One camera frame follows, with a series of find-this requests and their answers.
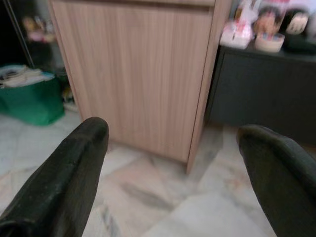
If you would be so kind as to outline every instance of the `dark gray cabinet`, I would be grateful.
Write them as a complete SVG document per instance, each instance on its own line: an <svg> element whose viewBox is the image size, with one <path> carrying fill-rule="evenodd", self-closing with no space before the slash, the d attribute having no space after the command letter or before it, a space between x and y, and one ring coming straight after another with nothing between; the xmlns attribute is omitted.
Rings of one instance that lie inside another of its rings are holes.
<svg viewBox="0 0 316 237"><path fill-rule="evenodd" d="M316 57L220 47L206 116L316 144Z"/></svg>

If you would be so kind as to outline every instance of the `cabinet door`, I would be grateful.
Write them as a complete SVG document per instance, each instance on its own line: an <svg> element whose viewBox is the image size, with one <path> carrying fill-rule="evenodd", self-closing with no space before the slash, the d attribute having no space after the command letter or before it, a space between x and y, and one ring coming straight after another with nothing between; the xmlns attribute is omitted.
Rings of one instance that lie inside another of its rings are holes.
<svg viewBox="0 0 316 237"><path fill-rule="evenodd" d="M53 1L84 119L110 138L186 162L211 14L93 1Z"/></svg>

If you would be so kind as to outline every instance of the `wooden cabinet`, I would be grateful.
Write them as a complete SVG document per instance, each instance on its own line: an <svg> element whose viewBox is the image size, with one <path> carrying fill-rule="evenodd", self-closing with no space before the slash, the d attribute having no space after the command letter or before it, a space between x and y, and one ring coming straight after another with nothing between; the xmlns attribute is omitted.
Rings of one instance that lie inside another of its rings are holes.
<svg viewBox="0 0 316 237"><path fill-rule="evenodd" d="M187 163L213 7L51 3L82 118L101 117L110 139Z"/></svg>

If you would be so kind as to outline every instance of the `marble floor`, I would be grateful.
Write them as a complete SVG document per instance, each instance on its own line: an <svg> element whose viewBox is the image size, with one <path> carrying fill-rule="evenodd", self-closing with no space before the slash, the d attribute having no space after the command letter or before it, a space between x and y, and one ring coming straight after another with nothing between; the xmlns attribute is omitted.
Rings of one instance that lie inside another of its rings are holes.
<svg viewBox="0 0 316 237"><path fill-rule="evenodd" d="M0 213L80 123L34 127L0 115ZM205 128L195 165L110 143L85 237L275 237L250 185L236 129Z"/></svg>

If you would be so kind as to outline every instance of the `green bag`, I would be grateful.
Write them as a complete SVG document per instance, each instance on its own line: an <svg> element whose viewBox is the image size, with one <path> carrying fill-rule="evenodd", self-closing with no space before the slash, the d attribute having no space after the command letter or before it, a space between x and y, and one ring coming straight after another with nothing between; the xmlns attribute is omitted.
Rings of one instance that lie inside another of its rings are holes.
<svg viewBox="0 0 316 237"><path fill-rule="evenodd" d="M0 113L33 125L49 125L64 115L57 79L0 89Z"/></svg>

